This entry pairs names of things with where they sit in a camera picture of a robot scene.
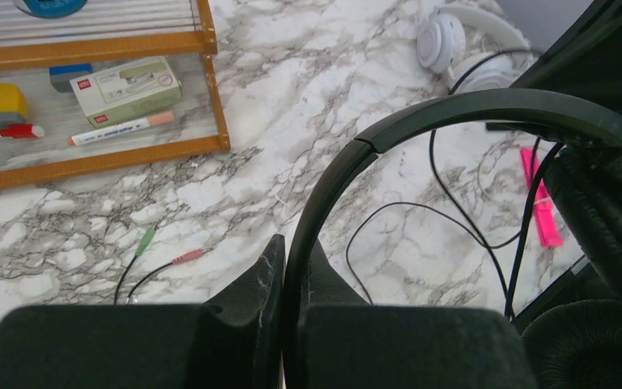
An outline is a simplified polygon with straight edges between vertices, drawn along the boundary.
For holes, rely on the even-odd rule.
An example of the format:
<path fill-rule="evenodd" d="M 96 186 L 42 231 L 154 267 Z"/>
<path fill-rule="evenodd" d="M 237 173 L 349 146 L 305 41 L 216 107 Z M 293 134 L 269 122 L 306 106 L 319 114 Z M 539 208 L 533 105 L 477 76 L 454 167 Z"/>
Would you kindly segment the white over-ear headphones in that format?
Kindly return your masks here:
<path fill-rule="evenodd" d="M 482 32 L 501 49 L 520 49 L 498 57 L 492 51 L 472 53 L 466 28 Z M 507 88 L 532 62 L 530 46 L 510 23 L 492 12 L 473 6 L 446 4 L 433 10 L 416 33 L 419 64 L 447 78 L 456 92 Z"/>

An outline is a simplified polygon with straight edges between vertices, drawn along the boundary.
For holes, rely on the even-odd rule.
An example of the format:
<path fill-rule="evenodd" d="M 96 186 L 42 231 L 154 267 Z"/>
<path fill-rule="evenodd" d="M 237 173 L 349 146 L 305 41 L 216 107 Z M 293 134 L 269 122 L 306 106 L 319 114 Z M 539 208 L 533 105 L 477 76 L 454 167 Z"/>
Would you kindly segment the red white marker pen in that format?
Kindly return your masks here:
<path fill-rule="evenodd" d="M 12 124 L 0 129 L 0 138 L 4 139 L 39 139 L 45 137 L 41 126 L 32 124 Z"/>

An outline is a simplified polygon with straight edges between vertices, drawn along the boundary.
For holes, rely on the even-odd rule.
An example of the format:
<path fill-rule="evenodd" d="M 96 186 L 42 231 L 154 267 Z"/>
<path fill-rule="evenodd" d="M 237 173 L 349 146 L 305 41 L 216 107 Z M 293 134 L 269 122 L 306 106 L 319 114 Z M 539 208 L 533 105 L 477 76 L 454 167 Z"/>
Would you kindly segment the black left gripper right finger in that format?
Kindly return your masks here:
<path fill-rule="evenodd" d="M 492 310 L 371 306 L 320 243 L 301 286 L 298 388 L 535 388 L 516 329 Z"/>

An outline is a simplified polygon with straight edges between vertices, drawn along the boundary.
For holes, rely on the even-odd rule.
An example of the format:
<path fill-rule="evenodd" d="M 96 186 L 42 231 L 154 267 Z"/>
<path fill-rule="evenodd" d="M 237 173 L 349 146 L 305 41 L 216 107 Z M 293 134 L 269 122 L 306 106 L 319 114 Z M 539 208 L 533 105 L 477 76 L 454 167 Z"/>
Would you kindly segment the blue lidded jar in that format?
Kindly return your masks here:
<path fill-rule="evenodd" d="M 16 8 L 40 19 L 60 19 L 80 11 L 86 0 L 14 0 Z"/>

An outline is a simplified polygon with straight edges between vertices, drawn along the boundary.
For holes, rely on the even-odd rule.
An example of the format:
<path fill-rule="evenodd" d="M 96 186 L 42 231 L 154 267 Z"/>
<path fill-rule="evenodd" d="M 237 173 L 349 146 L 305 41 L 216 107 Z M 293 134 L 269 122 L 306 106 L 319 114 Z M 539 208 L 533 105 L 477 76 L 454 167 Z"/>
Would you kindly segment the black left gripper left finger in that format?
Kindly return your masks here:
<path fill-rule="evenodd" d="M 0 322 L 0 388 L 277 388 L 282 235 L 203 303 L 24 306 Z"/>

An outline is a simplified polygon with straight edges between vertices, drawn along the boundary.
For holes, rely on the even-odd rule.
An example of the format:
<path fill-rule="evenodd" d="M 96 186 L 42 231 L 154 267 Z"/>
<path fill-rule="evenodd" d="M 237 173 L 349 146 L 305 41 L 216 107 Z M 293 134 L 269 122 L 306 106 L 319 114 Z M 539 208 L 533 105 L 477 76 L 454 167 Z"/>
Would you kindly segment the small white red box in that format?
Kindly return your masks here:
<path fill-rule="evenodd" d="M 181 83 L 163 56 L 142 58 L 70 81 L 87 121 L 95 129 L 128 122 L 183 99 Z"/>

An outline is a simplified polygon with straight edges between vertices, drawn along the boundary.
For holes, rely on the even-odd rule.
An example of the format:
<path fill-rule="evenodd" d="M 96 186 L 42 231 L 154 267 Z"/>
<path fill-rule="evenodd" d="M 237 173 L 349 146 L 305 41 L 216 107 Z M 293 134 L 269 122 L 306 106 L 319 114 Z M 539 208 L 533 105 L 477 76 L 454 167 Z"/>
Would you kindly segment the small blue grey block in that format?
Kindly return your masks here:
<path fill-rule="evenodd" d="M 49 82 L 57 92 L 73 92 L 70 81 L 83 75 L 89 75 L 92 72 L 93 66 L 91 63 L 51 66 L 49 68 Z"/>

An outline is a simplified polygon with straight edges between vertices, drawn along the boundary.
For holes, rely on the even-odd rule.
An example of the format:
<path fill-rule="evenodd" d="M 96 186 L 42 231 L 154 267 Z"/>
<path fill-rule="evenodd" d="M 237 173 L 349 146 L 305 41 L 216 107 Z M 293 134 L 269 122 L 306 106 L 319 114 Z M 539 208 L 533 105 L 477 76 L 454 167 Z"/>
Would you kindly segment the wooden orange shelf rack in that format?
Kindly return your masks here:
<path fill-rule="evenodd" d="M 226 152 L 206 1 L 0 1 L 0 190 Z"/>

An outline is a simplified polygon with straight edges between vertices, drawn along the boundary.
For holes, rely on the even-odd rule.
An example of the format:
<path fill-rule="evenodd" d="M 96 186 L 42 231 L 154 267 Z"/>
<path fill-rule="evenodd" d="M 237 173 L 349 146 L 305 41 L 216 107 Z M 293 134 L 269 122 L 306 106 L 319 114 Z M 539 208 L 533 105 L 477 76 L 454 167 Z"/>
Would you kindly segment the orange tipped white marker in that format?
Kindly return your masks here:
<path fill-rule="evenodd" d="M 160 126 L 173 122 L 175 120 L 175 114 L 173 111 L 165 111 L 162 113 L 156 113 L 145 118 L 138 118 L 132 121 L 123 122 L 117 125 L 107 126 L 105 128 L 88 131 L 82 134 L 73 135 L 68 138 L 67 142 L 70 146 L 79 147 L 90 143 L 96 143 L 133 133 L 139 130 L 151 128 L 153 126 Z"/>

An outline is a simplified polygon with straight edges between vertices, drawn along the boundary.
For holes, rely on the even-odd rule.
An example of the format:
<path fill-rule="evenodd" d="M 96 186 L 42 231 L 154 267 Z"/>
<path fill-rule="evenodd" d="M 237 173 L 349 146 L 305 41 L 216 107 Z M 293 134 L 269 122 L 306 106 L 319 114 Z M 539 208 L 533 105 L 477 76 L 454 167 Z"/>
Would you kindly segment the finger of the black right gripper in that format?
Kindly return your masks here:
<path fill-rule="evenodd" d="M 622 1 L 594 1 L 515 83 L 622 111 Z"/>

